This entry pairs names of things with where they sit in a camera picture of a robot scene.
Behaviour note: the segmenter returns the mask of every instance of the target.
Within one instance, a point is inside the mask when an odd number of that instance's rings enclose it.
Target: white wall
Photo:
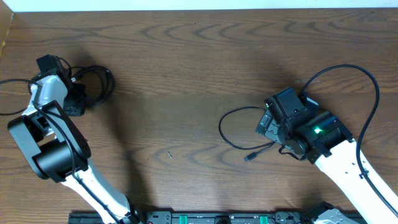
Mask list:
[[[3,0],[14,12],[398,7],[398,0]]]

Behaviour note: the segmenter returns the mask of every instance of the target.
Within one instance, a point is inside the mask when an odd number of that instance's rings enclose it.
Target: green led indicator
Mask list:
[[[321,132],[322,131],[322,129],[320,129],[320,128],[318,128],[318,127],[316,127],[313,131],[315,131],[315,133],[317,133],[317,134],[319,134],[319,132]]]

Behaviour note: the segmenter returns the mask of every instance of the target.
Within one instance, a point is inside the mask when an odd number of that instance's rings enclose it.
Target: wooden table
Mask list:
[[[298,90],[321,69],[363,66],[381,87],[363,151],[398,192],[397,30],[397,9],[17,13],[0,78],[33,77],[45,54],[108,67],[114,95],[72,120],[98,169],[146,209],[304,210],[325,200],[353,210],[308,161],[274,146],[244,162],[249,152],[229,147],[217,125],[229,110],[263,106],[287,86]],[[85,83],[98,92],[98,80]],[[350,69],[317,79],[310,94],[356,137],[374,102],[372,83]],[[0,95],[3,112],[29,100],[25,83],[2,86]],[[254,132],[261,115],[232,114],[225,134],[240,146],[268,142]],[[12,118],[0,118],[0,222],[66,223],[72,211],[92,211],[70,189],[32,172],[7,131]]]

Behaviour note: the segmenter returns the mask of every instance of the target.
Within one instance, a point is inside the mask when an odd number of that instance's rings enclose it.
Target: green light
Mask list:
[[[319,134],[319,132],[321,132],[322,131],[322,129],[320,129],[320,128],[318,128],[318,127],[316,127],[313,131],[315,131],[315,133],[317,133],[317,134]]]

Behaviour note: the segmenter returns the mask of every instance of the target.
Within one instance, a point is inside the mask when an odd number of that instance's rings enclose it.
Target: white background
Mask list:
[[[14,12],[398,7],[398,0],[3,0]]]

